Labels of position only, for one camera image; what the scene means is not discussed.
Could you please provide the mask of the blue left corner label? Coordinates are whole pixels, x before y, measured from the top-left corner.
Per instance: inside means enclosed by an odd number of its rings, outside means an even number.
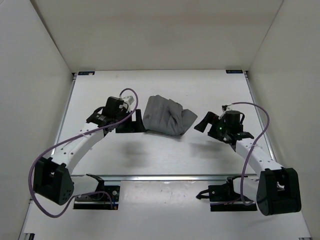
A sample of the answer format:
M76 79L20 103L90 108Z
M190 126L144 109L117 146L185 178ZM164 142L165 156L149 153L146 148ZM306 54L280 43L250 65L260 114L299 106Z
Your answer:
M95 71L79 71L77 73L78 76L93 76Z

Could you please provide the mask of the blue right corner label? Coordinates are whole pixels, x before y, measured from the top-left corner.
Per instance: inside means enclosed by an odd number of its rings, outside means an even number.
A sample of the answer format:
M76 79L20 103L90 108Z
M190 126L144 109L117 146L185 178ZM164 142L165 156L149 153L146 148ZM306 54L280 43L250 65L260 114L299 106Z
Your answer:
M241 69L226 69L227 74L243 74L244 72Z

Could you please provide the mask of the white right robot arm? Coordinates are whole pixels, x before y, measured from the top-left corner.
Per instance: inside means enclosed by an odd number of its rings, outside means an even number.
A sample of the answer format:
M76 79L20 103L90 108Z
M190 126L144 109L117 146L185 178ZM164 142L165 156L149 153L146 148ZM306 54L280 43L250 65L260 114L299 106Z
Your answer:
M209 185L197 199L209 199L215 211L255 211L264 216L297 213L302 209L298 173L273 160L259 145L254 136L244 131L245 115L236 110L227 110L219 116L208 112L194 129L228 144L241 156L257 175L229 176L226 183Z

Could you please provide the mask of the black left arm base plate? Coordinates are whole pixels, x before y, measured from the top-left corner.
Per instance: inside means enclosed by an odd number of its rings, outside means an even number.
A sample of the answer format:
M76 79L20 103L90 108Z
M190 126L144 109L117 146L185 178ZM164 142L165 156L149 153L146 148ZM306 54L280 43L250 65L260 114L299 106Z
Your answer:
M104 193L84 195L77 197L73 203L74 210L108 210L119 209L120 181L105 181L103 191L107 192L110 198Z

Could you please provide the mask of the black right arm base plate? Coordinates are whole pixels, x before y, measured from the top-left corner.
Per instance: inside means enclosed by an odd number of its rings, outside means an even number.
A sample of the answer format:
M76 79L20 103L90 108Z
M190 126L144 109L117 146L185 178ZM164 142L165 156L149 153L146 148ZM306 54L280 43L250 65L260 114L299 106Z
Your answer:
M211 212L256 212L254 203L244 205L240 194L234 192L228 183L222 185L209 185L207 189L200 191L198 200L209 200Z

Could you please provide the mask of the aluminium table edge rail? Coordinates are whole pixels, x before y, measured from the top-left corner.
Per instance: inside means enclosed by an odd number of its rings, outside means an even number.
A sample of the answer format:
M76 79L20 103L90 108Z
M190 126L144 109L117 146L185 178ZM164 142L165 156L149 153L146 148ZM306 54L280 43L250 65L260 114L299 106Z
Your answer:
M97 175L107 182L138 181L138 182L173 182L173 181L225 181L226 174L201 174L201 175Z

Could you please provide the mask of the grey pleated skirt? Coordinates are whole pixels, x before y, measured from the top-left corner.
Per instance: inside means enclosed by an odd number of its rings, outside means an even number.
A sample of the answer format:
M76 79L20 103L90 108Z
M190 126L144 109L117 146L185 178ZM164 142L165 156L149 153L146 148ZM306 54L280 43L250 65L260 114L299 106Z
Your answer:
M189 109L160 95L148 98L142 122L146 130L169 136L182 136L198 116Z

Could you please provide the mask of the blue corner label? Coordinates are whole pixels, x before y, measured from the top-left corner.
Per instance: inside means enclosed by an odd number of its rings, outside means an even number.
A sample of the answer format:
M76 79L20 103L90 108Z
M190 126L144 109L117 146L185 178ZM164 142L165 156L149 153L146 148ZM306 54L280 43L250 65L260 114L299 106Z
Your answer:
M77 73L78 76L93 76L95 71L79 71Z
M244 72L241 69L226 69L227 74L243 74Z

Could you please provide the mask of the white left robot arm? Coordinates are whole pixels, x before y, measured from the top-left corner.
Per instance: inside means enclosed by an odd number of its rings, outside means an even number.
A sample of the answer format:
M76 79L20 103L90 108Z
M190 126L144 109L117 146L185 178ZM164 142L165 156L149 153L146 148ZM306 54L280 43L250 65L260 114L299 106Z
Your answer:
M28 175L32 199L36 194L62 206L75 196L90 195L93 199L107 196L105 184L97 175L86 173L73 176L80 160L95 144L112 131L143 133L141 110L137 96L109 97L86 119L79 133L53 146L54 154L42 153L33 162Z

